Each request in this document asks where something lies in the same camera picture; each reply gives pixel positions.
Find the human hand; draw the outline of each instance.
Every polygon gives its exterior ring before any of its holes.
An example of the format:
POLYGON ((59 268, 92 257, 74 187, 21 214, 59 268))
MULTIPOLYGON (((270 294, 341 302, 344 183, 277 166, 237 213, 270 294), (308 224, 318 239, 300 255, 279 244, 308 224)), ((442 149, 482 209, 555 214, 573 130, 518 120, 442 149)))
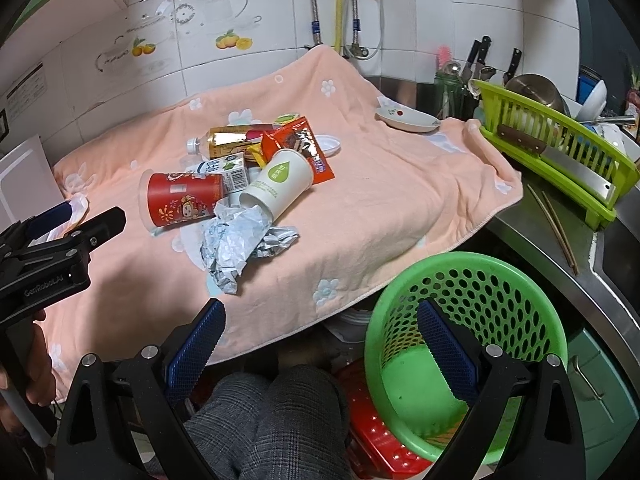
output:
MULTIPOLYGON (((46 314, 44 310, 36 313, 35 319, 44 321, 46 314)), ((31 352, 27 359, 26 373, 30 378, 27 386, 27 400, 31 404, 47 406, 56 398, 56 378, 51 372, 51 357, 47 352, 47 343, 44 339, 44 332, 39 325, 33 323, 33 343, 31 352)), ((0 388, 7 389, 8 377, 4 369, 0 367, 0 388)), ((0 422, 9 432, 16 432, 22 429, 20 420, 14 415, 0 396, 0 422)))

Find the green basket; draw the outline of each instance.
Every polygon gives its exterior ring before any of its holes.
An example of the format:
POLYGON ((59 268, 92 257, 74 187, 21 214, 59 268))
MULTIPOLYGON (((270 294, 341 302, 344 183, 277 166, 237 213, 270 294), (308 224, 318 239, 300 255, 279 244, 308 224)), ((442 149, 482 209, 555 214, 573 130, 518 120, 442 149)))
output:
MULTIPOLYGON (((403 271, 380 296, 365 342, 371 399, 389 431, 419 456, 436 460, 467 405, 453 397, 418 332, 416 308, 435 298, 483 344, 539 361, 548 352, 566 366, 566 338, 553 305, 530 278, 490 256, 452 252, 403 271)), ((483 463, 502 455, 520 405, 510 399, 483 463)))
POLYGON ((501 152, 527 166, 548 180, 572 200, 586 209, 586 224, 596 230, 615 220, 616 200, 623 196, 640 178, 640 171, 624 153, 587 127, 556 110, 529 98, 484 81, 475 81, 482 91, 484 127, 482 134, 501 152), (590 170, 611 182, 616 188, 604 201, 563 173, 561 166, 552 166, 539 156, 505 142, 497 135, 498 126, 506 124, 521 130, 561 150, 590 170))

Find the red stool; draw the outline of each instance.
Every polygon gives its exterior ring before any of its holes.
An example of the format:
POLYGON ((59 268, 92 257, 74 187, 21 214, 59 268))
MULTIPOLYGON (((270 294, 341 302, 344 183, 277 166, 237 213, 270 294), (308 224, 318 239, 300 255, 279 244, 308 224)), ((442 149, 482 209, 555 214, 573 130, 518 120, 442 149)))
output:
POLYGON ((369 396, 363 359, 342 368, 336 378, 349 400, 351 443, 347 455, 359 478, 406 480, 431 465, 400 444, 385 427, 369 396))

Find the pink blanket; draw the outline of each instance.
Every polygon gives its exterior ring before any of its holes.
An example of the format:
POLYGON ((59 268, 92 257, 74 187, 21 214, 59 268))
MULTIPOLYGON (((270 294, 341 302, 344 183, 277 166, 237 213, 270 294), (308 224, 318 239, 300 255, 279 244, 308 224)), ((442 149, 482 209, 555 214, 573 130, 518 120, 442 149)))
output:
POLYGON ((522 197, 519 174, 475 121, 446 120, 427 135, 401 132, 375 120, 379 95, 320 46, 272 75, 118 126, 61 160, 56 179, 68 193, 86 193, 89 218, 117 205, 127 225, 92 253, 91 287, 47 309, 43 327, 59 398, 82 355, 114 360, 161 343, 213 295, 225 304, 227 323, 210 362, 302 330, 412 263, 456 247, 522 197), (145 230, 140 176, 148 168, 177 170, 186 140, 212 126, 270 122, 290 112, 305 115, 316 134, 341 140, 329 159, 335 179, 313 186, 278 220, 300 231, 291 248, 249 264, 238 296, 219 294, 193 250, 197 233, 153 237, 145 230))

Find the silver screw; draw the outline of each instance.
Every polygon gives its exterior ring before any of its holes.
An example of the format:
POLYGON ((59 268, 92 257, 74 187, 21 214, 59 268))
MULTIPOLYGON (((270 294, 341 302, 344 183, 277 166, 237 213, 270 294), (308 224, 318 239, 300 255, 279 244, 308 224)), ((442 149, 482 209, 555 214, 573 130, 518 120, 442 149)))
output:
POLYGON ((87 354, 82 358, 82 366, 91 366, 95 363, 95 354, 87 354))
POLYGON ((145 359, 151 359, 152 357, 156 357, 158 355, 158 347, 154 345, 145 346, 140 352, 145 359))
POLYGON ((498 345, 487 345, 484 349, 491 357, 500 357, 502 355, 502 348, 498 345))
POLYGON ((552 366, 560 366, 562 364, 562 361, 556 354, 549 354, 546 356, 546 362, 552 366))

